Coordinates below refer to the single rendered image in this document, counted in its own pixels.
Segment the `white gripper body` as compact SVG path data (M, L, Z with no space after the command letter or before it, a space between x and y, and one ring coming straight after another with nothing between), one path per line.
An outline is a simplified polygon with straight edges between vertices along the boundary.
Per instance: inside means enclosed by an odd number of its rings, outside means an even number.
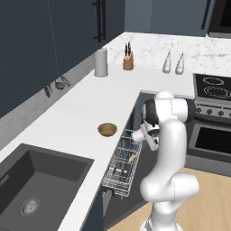
M158 144L155 142L155 139L148 135L144 128L132 132L132 139L135 143L146 141L152 151L158 149Z

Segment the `brown wooden bowl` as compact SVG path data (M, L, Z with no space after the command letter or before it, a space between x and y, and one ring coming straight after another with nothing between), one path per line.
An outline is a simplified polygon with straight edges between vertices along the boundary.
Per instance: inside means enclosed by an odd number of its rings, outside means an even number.
M109 137L116 133L117 127L116 125L111 124L111 123L103 123L98 126L97 130L101 135L105 137Z

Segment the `grey oven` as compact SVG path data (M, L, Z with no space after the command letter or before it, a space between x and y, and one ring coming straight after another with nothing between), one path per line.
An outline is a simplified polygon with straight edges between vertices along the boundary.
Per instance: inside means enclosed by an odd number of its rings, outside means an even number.
M186 167L231 177L231 105L195 101Z

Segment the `grey shaker bottle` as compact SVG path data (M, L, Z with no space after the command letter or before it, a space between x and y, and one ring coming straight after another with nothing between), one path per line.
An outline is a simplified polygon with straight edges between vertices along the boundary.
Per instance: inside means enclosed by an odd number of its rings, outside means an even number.
M175 73L177 75L181 75L184 72L184 53L180 55L180 59L178 60L177 66L175 68Z
M165 59L165 62L162 67L162 72L166 74L171 72L171 53L170 52L168 52L168 55Z

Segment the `wooden knife block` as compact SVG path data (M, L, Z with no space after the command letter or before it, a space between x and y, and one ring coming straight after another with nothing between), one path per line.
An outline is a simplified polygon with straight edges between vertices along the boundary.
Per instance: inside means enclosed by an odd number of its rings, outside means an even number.
M134 68L134 56L131 49L131 43L128 42L125 45L125 56L123 62L123 69L124 70L132 70Z

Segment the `black hob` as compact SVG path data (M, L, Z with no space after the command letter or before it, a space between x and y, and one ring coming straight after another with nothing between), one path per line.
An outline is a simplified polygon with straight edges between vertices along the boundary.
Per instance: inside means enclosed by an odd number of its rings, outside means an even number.
M197 97L231 101L231 78L194 74Z

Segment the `dark blue base cupboard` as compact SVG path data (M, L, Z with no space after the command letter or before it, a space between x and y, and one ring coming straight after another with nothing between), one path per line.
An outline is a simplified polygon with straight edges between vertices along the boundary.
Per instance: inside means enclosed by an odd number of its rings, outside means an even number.
M99 188L81 231L104 231L102 188Z

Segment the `white paper towel roll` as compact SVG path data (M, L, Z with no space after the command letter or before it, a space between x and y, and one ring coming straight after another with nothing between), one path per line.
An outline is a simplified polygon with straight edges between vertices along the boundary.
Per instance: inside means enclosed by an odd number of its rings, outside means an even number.
M107 49L101 48L95 53L95 73L96 77L106 77L108 75Z

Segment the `grey hanging spatula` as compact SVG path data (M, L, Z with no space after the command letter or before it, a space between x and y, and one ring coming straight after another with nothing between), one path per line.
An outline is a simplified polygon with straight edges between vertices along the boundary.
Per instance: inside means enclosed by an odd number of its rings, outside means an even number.
M60 78L61 78L62 82L63 82L67 87L70 87L69 81L68 81L64 76L61 76Z

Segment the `dark grey sink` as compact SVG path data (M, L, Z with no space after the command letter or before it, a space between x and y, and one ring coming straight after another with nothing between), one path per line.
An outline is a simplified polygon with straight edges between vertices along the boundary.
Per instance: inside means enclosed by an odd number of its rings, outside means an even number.
M0 231L58 231L93 162L20 144L0 162Z

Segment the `black microwave oven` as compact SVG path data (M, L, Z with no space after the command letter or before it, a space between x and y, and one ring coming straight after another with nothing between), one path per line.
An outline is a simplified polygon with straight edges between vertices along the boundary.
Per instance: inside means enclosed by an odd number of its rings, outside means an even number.
M231 0L216 0L208 36L231 39Z

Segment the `grey-blue wall cupboards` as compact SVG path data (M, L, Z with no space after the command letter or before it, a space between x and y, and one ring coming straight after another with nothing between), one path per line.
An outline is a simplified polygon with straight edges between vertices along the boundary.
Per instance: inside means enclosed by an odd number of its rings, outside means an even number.
M125 0L125 31L205 36L207 0Z

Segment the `dark blue wall cupboards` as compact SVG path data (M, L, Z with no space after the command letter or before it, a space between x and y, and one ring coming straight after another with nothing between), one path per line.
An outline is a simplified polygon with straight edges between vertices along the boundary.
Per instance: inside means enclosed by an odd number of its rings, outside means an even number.
M125 0L0 0L0 118L125 30Z

